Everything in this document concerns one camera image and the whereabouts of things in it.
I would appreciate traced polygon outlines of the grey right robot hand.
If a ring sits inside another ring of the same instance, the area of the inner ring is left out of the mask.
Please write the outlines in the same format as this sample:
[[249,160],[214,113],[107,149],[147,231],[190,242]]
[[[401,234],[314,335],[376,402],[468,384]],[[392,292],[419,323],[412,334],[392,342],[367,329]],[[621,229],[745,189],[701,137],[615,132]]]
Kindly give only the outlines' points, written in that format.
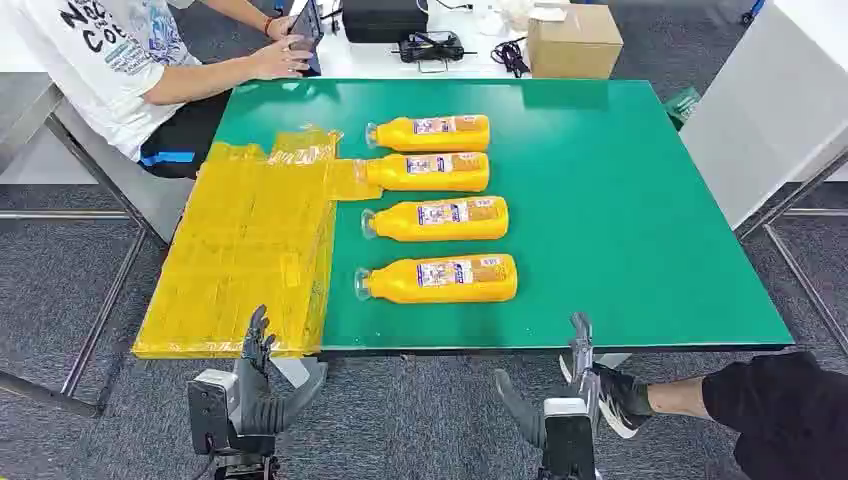
[[542,410],[533,409],[513,387],[509,374],[494,371],[497,394],[513,419],[520,435],[530,445],[548,449],[560,440],[572,443],[566,450],[588,450],[594,446],[599,416],[600,379],[592,370],[592,324],[587,314],[575,312],[570,318],[575,335],[569,342],[571,377],[569,394],[548,398]]

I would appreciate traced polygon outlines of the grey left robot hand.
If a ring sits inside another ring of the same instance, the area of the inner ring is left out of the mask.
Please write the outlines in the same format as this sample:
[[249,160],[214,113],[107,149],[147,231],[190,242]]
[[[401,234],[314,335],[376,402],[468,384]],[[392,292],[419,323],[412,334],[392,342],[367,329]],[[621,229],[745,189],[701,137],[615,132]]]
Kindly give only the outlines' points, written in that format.
[[239,380],[241,435],[276,436],[288,429],[318,396],[327,378],[328,365],[317,362],[309,367],[309,378],[289,396],[273,393],[269,383],[271,346],[274,335],[267,336],[267,308],[260,304],[252,313],[244,337],[242,352],[235,361]]

